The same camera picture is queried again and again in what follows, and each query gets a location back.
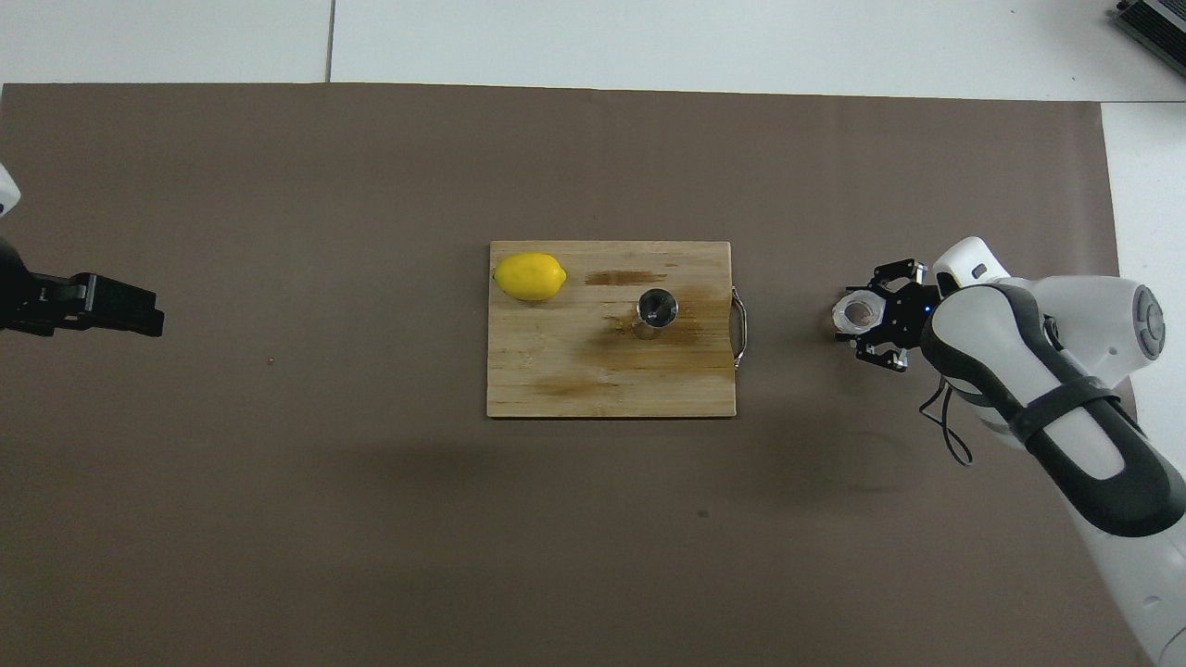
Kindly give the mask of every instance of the lemon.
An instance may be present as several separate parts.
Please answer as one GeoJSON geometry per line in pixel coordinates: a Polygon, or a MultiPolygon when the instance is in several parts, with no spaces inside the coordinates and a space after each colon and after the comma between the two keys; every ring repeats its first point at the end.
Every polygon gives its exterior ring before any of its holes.
{"type": "Polygon", "coordinates": [[[567,278],[556,258],[546,253],[519,253],[495,267],[495,282],[502,291],[524,301],[555,297],[567,278]]]}

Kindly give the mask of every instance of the black strap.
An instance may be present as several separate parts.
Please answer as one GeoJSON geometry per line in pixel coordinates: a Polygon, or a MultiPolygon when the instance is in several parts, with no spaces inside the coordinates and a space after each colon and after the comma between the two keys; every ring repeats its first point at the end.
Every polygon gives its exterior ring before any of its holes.
{"type": "Polygon", "coordinates": [[[1026,444],[1038,431],[1052,421],[1082,406],[1099,399],[1118,399],[1115,392],[1093,375],[1084,375],[1054,387],[1038,396],[1009,420],[1009,431],[1026,444]]]}

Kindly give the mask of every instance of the wooden cutting board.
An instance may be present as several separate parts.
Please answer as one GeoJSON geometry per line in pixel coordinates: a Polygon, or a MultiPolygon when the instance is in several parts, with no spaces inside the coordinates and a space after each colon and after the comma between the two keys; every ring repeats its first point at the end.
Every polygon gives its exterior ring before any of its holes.
{"type": "Polygon", "coordinates": [[[486,414],[519,418],[734,417],[727,242],[495,241],[490,269],[515,253],[548,253],[568,280],[542,303],[490,281],[486,414]],[[676,320],[644,341],[638,298],[661,287],[676,320]]]}

